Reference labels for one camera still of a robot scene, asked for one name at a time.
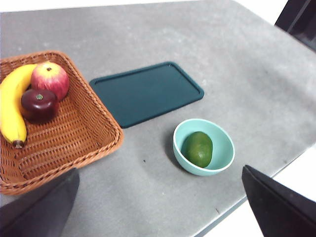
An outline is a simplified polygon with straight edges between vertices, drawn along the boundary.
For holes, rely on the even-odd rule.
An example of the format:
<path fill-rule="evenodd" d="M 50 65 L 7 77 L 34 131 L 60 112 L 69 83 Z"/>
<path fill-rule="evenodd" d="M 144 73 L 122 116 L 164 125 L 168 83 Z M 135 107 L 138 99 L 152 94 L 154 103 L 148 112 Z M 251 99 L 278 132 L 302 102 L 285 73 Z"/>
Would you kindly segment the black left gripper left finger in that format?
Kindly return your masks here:
<path fill-rule="evenodd" d="M 0 208 L 2 237 L 59 237 L 79 187 L 73 168 Z"/>

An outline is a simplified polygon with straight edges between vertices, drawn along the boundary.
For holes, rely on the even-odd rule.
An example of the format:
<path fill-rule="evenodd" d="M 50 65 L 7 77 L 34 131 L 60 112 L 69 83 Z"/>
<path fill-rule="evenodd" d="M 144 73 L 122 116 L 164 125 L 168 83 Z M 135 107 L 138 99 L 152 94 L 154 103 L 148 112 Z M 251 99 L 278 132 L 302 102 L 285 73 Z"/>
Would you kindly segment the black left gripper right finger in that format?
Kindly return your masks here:
<path fill-rule="evenodd" d="M 250 165 L 242 182 L 252 212 L 265 237 L 314 237 L 316 202 L 293 191 Z"/>

